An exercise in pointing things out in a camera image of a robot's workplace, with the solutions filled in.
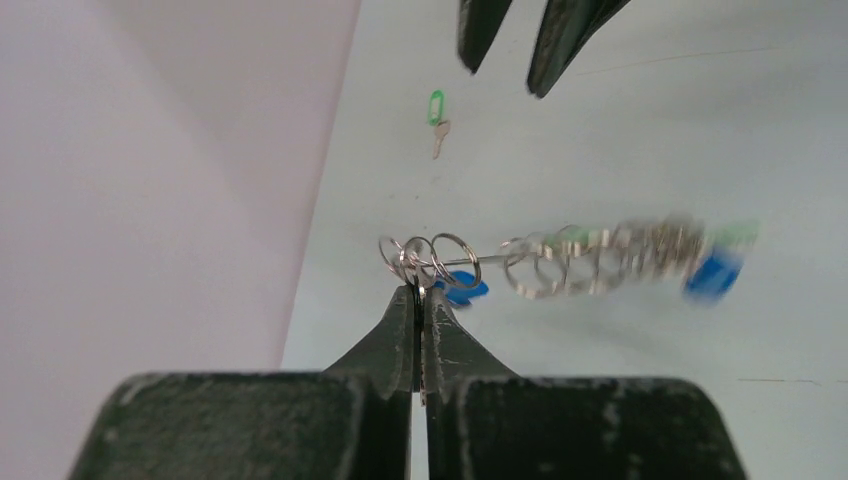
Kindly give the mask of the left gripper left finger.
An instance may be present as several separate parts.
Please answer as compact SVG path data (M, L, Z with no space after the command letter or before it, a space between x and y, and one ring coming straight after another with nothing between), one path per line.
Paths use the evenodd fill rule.
M151 372L105 401L73 479L406 479L417 294L310 372Z

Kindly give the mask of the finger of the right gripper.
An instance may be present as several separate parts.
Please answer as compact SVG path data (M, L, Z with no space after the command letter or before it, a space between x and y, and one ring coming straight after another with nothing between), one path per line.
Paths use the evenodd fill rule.
M526 85L538 99L554 87L588 40L629 0L549 0L532 55Z
M511 0L459 1L457 54L472 75L478 72L511 4Z

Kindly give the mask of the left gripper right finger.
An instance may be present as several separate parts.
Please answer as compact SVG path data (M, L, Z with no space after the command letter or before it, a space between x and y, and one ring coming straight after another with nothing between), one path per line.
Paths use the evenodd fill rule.
M433 479L743 479L723 418L666 377L521 376L421 302L421 391Z

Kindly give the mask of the keyring with tagged keys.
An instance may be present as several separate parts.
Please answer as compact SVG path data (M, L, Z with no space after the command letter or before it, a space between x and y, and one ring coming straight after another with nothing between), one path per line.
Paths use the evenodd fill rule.
M519 296L600 295L629 283L681 282L683 295L699 303L722 300L740 275L758 240L755 221L708 229L691 217L625 220L612 228L567 224L502 242L479 255L451 233L378 240L388 270L420 293L443 292L449 304L468 308L489 292L483 268L500 269Z

